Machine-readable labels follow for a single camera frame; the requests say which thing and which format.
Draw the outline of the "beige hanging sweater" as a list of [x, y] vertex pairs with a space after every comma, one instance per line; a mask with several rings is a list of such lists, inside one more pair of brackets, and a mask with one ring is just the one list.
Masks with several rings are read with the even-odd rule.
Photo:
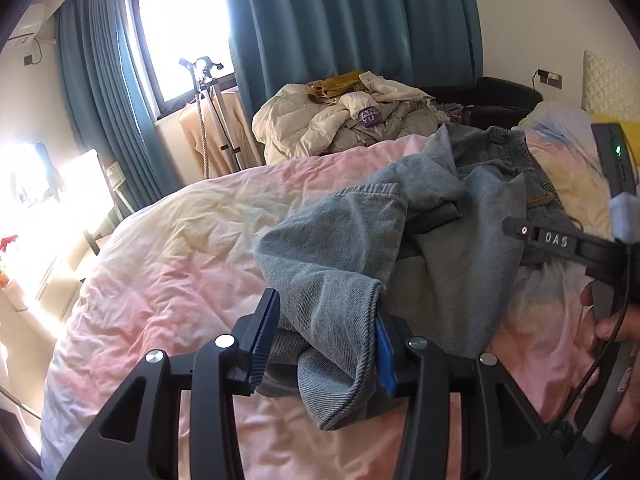
[[[224, 90], [221, 92], [221, 96], [227, 110], [226, 123], [229, 129], [229, 138], [236, 148], [241, 149], [240, 159], [242, 159], [244, 168], [262, 166], [265, 163], [264, 146], [255, 139], [252, 128], [247, 122], [239, 89], [234, 87]], [[207, 136], [209, 177], [216, 178], [231, 174], [232, 169], [228, 157], [220, 148], [224, 136], [218, 131], [217, 124], [204, 100], [201, 100], [201, 109], [204, 114]], [[201, 170], [201, 174], [204, 174], [204, 148], [201, 124], [198, 119], [198, 106], [195, 103], [190, 103], [183, 107], [178, 121], [198, 164], [198, 169]]]

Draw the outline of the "black wall plug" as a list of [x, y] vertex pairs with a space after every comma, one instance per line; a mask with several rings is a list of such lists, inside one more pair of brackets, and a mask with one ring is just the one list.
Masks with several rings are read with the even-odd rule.
[[36, 52], [24, 56], [23, 63], [25, 66], [38, 65], [42, 62], [43, 59], [42, 47], [39, 40], [34, 39], [32, 40], [32, 43], [36, 47]]

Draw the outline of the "white chair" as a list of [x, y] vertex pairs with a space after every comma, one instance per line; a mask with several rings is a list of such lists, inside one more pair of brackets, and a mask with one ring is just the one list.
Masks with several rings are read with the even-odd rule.
[[90, 150], [63, 167], [63, 204], [73, 226], [99, 255], [101, 226], [114, 214], [118, 226], [134, 207], [124, 194], [126, 177], [118, 162], [105, 167], [99, 153]]

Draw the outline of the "mustard yellow garment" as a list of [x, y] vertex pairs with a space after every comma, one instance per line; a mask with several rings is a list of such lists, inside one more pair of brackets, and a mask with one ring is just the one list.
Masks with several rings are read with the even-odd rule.
[[336, 104], [346, 93], [368, 92], [367, 87], [360, 79], [361, 75], [361, 70], [352, 70], [330, 78], [311, 81], [307, 84], [308, 99], [314, 104], [332, 105]]

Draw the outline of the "silver tripod stand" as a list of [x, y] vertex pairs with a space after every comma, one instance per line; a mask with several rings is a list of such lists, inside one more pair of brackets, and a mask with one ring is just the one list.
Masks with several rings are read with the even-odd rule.
[[220, 90], [220, 81], [212, 70], [223, 70], [224, 64], [213, 62], [209, 56], [200, 56], [194, 62], [180, 58], [179, 64], [190, 74], [193, 94], [198, 110], [203, 149], [204, 178], [210, 177], [208, 141], [216, 138], [219, 151], [235, 174], [246, 168], [239, 144], [233, 139], [228, 124], [229, 114]]

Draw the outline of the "teal curtain right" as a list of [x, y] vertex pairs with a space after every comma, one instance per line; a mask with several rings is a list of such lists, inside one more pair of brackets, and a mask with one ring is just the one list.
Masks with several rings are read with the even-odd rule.
[[247, 116], [285, 84], [370, 70], [418, 88], [483, 73], [476, 0], [227, 0]]

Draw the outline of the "wall power socket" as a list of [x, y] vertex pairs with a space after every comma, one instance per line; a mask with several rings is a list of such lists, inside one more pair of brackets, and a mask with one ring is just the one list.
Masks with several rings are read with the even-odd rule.
[[563, 87], [563, 77], [560, 74], [542, 70], [541, 68], [538, 68], [534, 73], [534, 79], [538, 79], [542, 84], [548, 84], [548, 86], [555, 89]]

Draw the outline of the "cream puffer jacket pile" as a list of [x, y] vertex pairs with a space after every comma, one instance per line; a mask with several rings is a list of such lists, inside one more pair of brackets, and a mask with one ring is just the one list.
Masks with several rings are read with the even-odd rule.
[[307, 84], [286, 84], [253, 117], [269, 165], [285, 159], [334, 154], [351, 148], [430, 136], [448, 118], [426, 92], [371, 72], [360, 76], [368, 92], [346, 93], [336, 104], [314, 104]]

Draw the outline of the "pastel pink duvet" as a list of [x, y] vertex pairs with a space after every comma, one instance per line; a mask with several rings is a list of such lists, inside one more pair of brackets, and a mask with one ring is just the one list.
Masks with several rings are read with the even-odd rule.
[[[568, 215], [587, 233], [608, 237], [610, 192], [587, 141], [592, 121], [575, 105], [543, 102], [518, 126]], [[198, 350], [255, 309], [265, 282], [253, 254], [268, 229], [425, 143], [408, 136], [200, 181], [122, 222], [53, 351], [41, 422], [44, 478], [55, 479], [147, 351]], [[545, 421], [568, 393], [587, 281], [569, 262], [518, 271], [506, 320], [489, 347]], [[405, 408], [331, 432], [319, 430], [296, 398], [241, 396], [235, 415], [247, 479], [391, 479]]]

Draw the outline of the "teal curtain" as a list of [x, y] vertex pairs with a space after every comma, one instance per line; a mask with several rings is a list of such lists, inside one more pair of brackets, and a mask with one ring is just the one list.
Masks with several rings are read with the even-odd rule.
[[178, 191], [182, 181], [145, 102], [118, 0], [65, 0], [54, 30], [78, 148], [119, 164], [134, 209]]
[[227, 0], [247, 116], [285, 84], [370, 70], [418, 88], [483, 73], [476, 0]]

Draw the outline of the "white vanity desk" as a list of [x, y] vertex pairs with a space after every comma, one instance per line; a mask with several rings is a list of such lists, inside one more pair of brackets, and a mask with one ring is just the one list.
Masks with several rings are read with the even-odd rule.
[[79, 296], [82, 278], [77, 269], [86, 241], [78, 232], [38, 228], [12, 230], [6, 238], [1, 270], [8, 282], [1, 292], [29, 328], [54, 344]]

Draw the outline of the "teal curtain left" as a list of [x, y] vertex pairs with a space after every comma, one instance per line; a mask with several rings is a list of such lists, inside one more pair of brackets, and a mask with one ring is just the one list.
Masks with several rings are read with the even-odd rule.
[[54, 30], [78, 148], [119, 164], [134, 209], [178, 191], [182, 181], [145, 102], [118, 0], [65, 0]]

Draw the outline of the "blue denim jeans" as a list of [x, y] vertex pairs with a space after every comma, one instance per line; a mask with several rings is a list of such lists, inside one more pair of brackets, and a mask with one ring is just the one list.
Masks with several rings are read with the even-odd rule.
[[388, 411], [378, 311], [454, 356], [494, 349], [543, 418], [574, 370], [582, 269], [507, 237], [508, 217], [567, 226], [525, 134], [443, 126], [419, 153], [296, 212], [256, 259], [281, 298], [264, 396], [298, 396], [323, 430]]

